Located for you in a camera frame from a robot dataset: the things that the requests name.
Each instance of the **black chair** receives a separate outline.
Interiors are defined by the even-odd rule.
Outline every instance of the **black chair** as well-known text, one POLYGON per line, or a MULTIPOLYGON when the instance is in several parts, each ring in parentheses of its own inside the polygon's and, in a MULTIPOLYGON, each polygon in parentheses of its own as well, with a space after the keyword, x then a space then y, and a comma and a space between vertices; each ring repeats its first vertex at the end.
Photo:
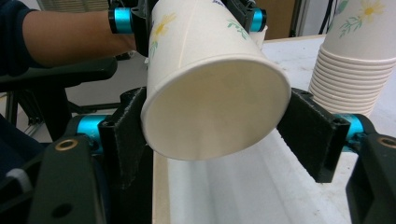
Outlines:
POLYGON ((21 104, 28 116, 36 117, 31 119, 42 117, 54 141, 64 134, 72 112, 85 113, 118 107, 118 103, 77 106, 67 100, 65 92, 65 88, 83 82, 111 78, 117 65, 116 58, 105 58, 50 69, 31 68, 18 77, 0 77, 0 92, 7 92, 6 118, 15 124, 18 104, 21 104))

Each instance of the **paper cup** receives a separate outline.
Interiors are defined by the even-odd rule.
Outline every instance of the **paper cup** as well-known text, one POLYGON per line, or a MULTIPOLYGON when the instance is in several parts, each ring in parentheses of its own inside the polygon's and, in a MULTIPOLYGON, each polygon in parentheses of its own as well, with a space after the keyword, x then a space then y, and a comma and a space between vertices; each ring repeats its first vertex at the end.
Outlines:
POLYGON ((379 89, 379 88, 371 88, 368 90, 365 90, 365 89, 361 90, 361 89, 357 89, 357 88, 344 88, 340 85, 337 85, 334 82, 332 82, 332 83, 326 82, 324 79, 321 79, 321 77, 319 77, 315 74, 313 75, 312 79, 315 80, 316 82, 322 84, 329 90, 340 91, 340 92, 348 93, 348 94, 371 94, 371 93, 376 93, 376 92, 381 91, 381 89, 379 89))
POLYGON ((348 0, 343 3, 337 8, 323 48, 353 59, 396 58, 396 1, 348 0))
POLYGON ((141 119, 154 150, 205 160, 250 147, 276 127, 290 84, 221 1, 161 0, 152 23, 141 119))
POLYGON ((320 46, 318 56, 326 62, 336 65, 338 67, 345 67, 357 70, 385 70, 394 67, 394 65, 396 64, 396 58, 383 61, 367 61, 342 57, 339 55, 331 54, 330 52, 326 51, 326 49, 324 49, 322 46, 320 46))
POLYGON ((261 32, 250 32, 250 38, 253 40, 254 43, 256 43, 257 47, 259 49, 262 49, 262 43, 264 42, 265 39, 265 33, 268 30, 268 26, 265 26, 264 29, 261 32))
POLYGON ((389 79, 389 76, 385 76, 382 79, 362 79, 359 76, 336 76, 334 74, 327 74, 324 71, 320 70, 319 68, 316 68, 314 73, 317 73, 317 75, 322 75, 325 76, 326 78, 329 78, 333 81, 337 81, 339 83, 345 83, 349 85, 361 85, 361 86, 367 86, 367 85, 382 85, 386 83, 389 79))
POLYGON ((322 57, 318 56, 317 63, 321 66, 324 66, 327 69, 332 71, 341 72, 345 74, 353 74, 353 75, 365 75, 365 76, 377 76, 377 75, 384 75, 387 73, 391 73, 393 71, 393 67, 389 67, 387 69, 374 69, 373 67, 366 69, 364 67, 341 67, 338 66, 336 63, 330 62, 329 60, 323 59, 322 57))
POLYGON ((323 86, 322 84, 318 83, 315 79, 311 79, 310 86, 315 86, 316 88, 325 91, 331 95, 336 95, 341 98, 343 98, 345 101, 348 100, 361 100, 363 102, 367 102, 367 99, 372 99, 373 97, 376 97, 379 92, 373 92, 373 93, 348 93, 348 92, 341 92, 341 91, 335 91, 332 89, 329 89, 328 87, 323 86))
POLYGON ((336 87, 343 88, 345 90, 357 90, 357 91, 376 91, 376 90, 381 90, 382 87, 385 85, 385 82, 379 83, 379 84, 373 84, 373 83, 365 83, 364 85, 358 84, 358 83, 345 83, 341 82, 338 80, 334 80, 329 78, 330 76, 324 76, 321 73, 316 72, 315 77, 320 79, 320 82, 323 83, 329 83, 331 85, 334 85, 336 87))
POLYGON ((378 94, 373 94, 372 96, 369 96, 367 98, 362 98, 362 99, 356 99, 356 98, 346 98, 346 97, 341 97, 336 94, 331 94, 328 91, 323 91, 322 89, 318 88, 316 85, 311 85, 309 89, 312 93, 314 93, 316 96, 317 94, 320 94, 322 97, 333 99, 339 102, 345 102, 346 104, 365 104, 368 105, 367 102, 371 102, 372 100, 375 100, 378 94))

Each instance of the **brass screw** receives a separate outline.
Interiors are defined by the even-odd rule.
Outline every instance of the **brass screw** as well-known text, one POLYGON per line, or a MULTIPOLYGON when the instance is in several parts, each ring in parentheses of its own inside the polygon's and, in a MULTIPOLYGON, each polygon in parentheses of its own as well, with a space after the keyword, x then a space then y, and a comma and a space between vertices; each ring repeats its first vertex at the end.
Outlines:
POLYGON ((56 145, 55 149, 58 151, 66 151, 72 149, 78 144, 78 141, 75 139, 66 139, 56 145))
POLYGON ((386 147, 396 148, 396 141, 387 137, 378 138, 378 142, 386 147))

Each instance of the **table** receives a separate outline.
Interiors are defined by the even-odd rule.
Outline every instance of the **table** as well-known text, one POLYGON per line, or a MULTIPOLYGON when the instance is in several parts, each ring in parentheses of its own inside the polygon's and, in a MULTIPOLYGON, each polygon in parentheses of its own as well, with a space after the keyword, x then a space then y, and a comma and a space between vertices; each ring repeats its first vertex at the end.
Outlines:
MULTIPOLYGON (((264 41, 262 52, 290 85, 308 90, 324 35, 264 41)), ((396 136, 396 76, 370 116, 379 133, 396 136)), ((345 186, 357 155, 343 152, 330 184, 318 184, 277 130, 256 145, 209 161, 154 155, 153 223, 350 223, 345 186)))

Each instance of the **person's arm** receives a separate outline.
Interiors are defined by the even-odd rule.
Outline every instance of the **person's arm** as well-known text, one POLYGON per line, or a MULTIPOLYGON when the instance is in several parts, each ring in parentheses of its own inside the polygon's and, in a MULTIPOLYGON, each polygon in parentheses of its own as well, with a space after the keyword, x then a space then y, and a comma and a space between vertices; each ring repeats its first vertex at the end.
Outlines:
POLYGON ((113 35, 107 11, 33 11, 22 26, 32 58, 47 67, 115 56, 135 49, 133 35, 113 35))

